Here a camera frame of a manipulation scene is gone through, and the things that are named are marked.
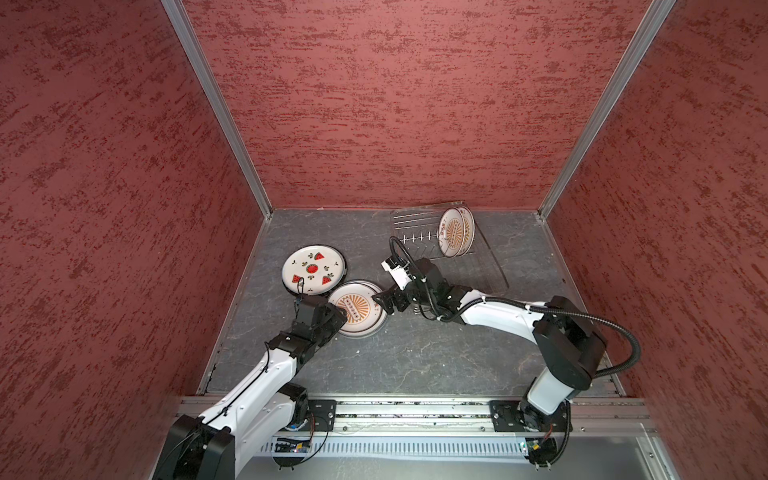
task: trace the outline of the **white plate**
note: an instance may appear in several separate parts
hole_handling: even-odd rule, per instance
[[[283,284],[299,293],[299,281],[304,279],[303,293],[320,295],[341,282],[346,264],[341,253],[327,245],[312,245],[297,250],[283,264]]]
[[[339,333],[360,338],[375,333],[384,324],[387,315],[373,301],[372,296],[381,289],[365,280],[345,283],[331,293],[328,301],[346,311],[347,321]]]
[[[440,250],[446,257],[453,257],[464,240],[464,219],[461,212],[455,208],[449,208],[440,219],[438,227],[438,243]]]
[[[462,215],[462,220],[464,220],[464,240],[462,240],[462,247],[458,249],[456,254],[457,257],[460,257],[469,251],[469,247],[475,241],[475,218],[468,208],[459,207],[457,210]]]

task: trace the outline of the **plate rim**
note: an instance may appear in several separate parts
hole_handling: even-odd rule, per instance
[[[442,221],[445,219],[445,216],[448,215],[448,213],[451,210],[456,210],[456,213],[458,214],[458,217],[462,219],[462,239],[464,237],[464,217],[462,216],[462,212],[458,208],[456,208],[456,207],[450,207],[445,212],[443,212],[442,216],[440,217],[440,221],[438,222],[438,227],[437,227],[438,228],[438,231],[437,231],[437,234],[438,234],[437,244],[438,244],[438,247],[440,248],[440,251],[442,252],[443,256],[445,256],[446,258],[453,258],[453,257],[455,257],[456,254],[461,249],[461,246],[459,246],[459,248],[456,249],[456,252],[453,255],[448,255],[446,253],[446,251],[444,251],[442,249],[442,245],[440,244],[440,240],[441,240],[441,237],[440,237],[440,226],[442,225]]]
[[[462,209],[466,210],[467,215],[469,216],[469,227],[470,227],[469,231],[471,232],[472,235],[469,237],[469,242],[467,242],[467,250],[464,250],[462,252],[462,249],[464,248],[464,244],[462,244],[462,246],[458,249],[458,253],[456,254],[457,257],[465,255],[467,252],[469,252],[469,249],[472,248],[472,244],[475,242],[475,231],[477,231],[477,226],[475,225],[475,215],[473,215],[472,211],[467,207],[463,207],[463,206],[456,207],[456,210],[458,210],[458,212],[462,214],[462,218],[464,217]]]

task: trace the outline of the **vent grille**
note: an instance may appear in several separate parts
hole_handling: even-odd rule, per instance
[[[323,444],[315,438],[312,449],[304,454],[275,453],[275,443],[262,445],[256,456],[304,456]],[[329,437],[325,448],[317,457],[378,457],[410,458],[419,460],[439,459],[488,459],[493,462],[525,462],[527,454],[524,439],[505,438],[434,438],[434,437],[382,437],[339,438]]]

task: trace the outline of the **mounting plate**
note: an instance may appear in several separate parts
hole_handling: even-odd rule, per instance
[[[495,432],[530,432],[518,421],[518,400],[491,400],[491,420]],[[560,404],[552,414],[552,431],[565,432],[566,428],[573,431],[572,425],[566,425],[565,405]]]
[[[309,411],[315,415],[315,432],[332,432],[333,423],[336,420],[336,400],[309,400]],[[307,422],[298,430],[285,430],[282,429],[278,434],[283,433],[296,433],[296,432],[308,432],[310,430],[310,423]]]

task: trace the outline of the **white robotic arm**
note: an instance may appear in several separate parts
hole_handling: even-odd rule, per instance
[[[526,429],[546,429],[551,417],[566,406],[565,401],[589,389],[593,378],[627,369],[640,358],[640,345],[631,333],[609,320],[578,311],[564,297],[556,296],[546,303],[526,303],[486,296],[471,287],[448,283],[431,261],[414,260],[395,237],[390,239],[390,250],[392,256],[382,262],[382,267],[396,284],[373,297],[388,314],[402,312],[415,303],[422,312],[428,310],[432,320],[488,326],[538,346],[546,367],[529,387],[513,420]],[[598,371],[606,340],[592,322],[602,323],[627,337],[632,355],[626,362]]]
[[[346,323],[319,296],[298,303],[290,333],[280,332],[250,373],[216,405],[182,415],[166,437],[153,480],[234,480],[257,450],[286,427],[309,419],[306,389],[290,380]]]
[[[483,300],[484,298],[487,299],[484,293],[472,290],[462,297],[460,306],[464,306],[473,300]],[[545,306],[545,303],[536,302],[530,305]],[[461,317],[467,325],[487,326],[521,336],[526,340],[536,343],[533,331],[536,322],[541,320],[544,314],[508,305],[507,303],[481,301],[467,309]],[[548,367],[544,367],[541,375],[536,377],[530,390],[528,390],[527,397],[528,401],[536,409],[546,415],[552,415],[562,404],[563,400],[568,398],[573,392],[573,387],[560,382],[552,375]]]

